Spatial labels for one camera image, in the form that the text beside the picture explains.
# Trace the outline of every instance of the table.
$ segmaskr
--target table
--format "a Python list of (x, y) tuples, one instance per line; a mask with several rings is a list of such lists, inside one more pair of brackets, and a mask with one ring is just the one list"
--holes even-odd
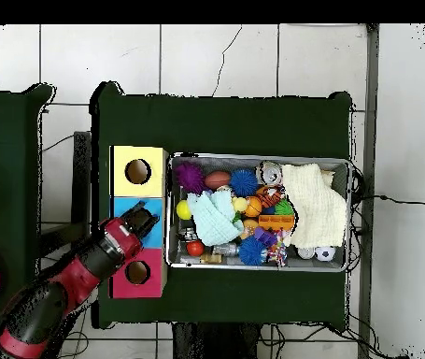
[[(108, 216), (111, 145), (168, 152), (348, 158), (347, 93), (329, 98), (186, 98), (124, 95), (117, 83), (94, 92), (92, 222)], [(159, 299), (111, 299), (99, 288), (99, 323), (328, 322), (346, 325), (346, 272), (171, 268)]]
[(53, 88), (0, 92), (0, 313), (35, 276), (39, 257), (37, 120)]

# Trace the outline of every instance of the red ball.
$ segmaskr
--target red ball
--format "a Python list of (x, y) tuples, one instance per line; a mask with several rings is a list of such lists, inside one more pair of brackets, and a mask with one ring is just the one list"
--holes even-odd
[(204, 253), (204, 244), (201, 241), (188, 242), (187, 252), (190, 256), (200, 256)]

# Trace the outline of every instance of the hole in block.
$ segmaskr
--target hole in block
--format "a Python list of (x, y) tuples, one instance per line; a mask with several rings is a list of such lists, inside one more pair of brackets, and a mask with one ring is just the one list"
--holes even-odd
[(126, 179), (132, 184), (147, 183), (151, 173), (150, 165), (142, 159), (131, 161), (125, 168)]
[(150, 277), (150, 268), (144, 261), (131, 262), (125, 271), (127, 280), (133, 285), (142, 285)]

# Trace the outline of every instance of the gray bin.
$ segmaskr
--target gray bin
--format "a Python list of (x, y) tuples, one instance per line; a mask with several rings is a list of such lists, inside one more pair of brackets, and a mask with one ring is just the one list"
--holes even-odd
[(174, 153), (169, 156), (167, 167), (174, 169), (183, 162), (190, 162), (199, 165), (204, 174), (225, 170), (232, 172), (236, 169), (254, 169), (260, 162), (269, 160), (277, 164), (306, 165), (318, 164), (320, 169), (334, 171), (332, 188), (342, 195), (347, 201), (347, 227), (343, 245), (336, 250), (336, 254), (331, 262), (321, 262), (315, 258), (302, 259), (295, 249), (290, 246), (287, 249), (287, 265), (278, 267), (275, 263), (264, 264), (262, 266), (246, 266), (238, 257), (223, 257), (220, 265), (199, 264), (198, 258), (188, 255), (185, 242), (177, 237), (177, 232), (183, 227), (192, 227), (192, 221), (179, 219), (175, 208), (177, 203), (187, 198), (187, 193), (177, 185), (176, 179), (172, 177), (172, 185), (167, 196), (166, 213), (166, 261), (172, 267), (187, 268), (216, 268), (216, 269), (243, 269), (259, 271), (321, 271), (339, 272), (348, 266), (349, 261), (349, 236), (350, 236), (350, 208), (351, 208), (351, 183), (352, 165), (347, 160), (333, 158), (300, 158), (300, 157), (270, 157), (256, 155), (229, 155), (229, 154), (194, 154), (188, 156), (185, 153)]

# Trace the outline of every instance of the red block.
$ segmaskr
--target red block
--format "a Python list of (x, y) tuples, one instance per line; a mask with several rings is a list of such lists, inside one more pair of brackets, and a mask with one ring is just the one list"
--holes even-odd
[[(134, 284), (128, 279), (131, 262), (143, 262), (149, 268), (149, 277), (144, 283)], [(166, 264), (163, 262), (163, 250), (148, 248), (142, 250), (133, 260), (130, 260), (112, 276), (112, 298), (161, 297), (166, 280)]]

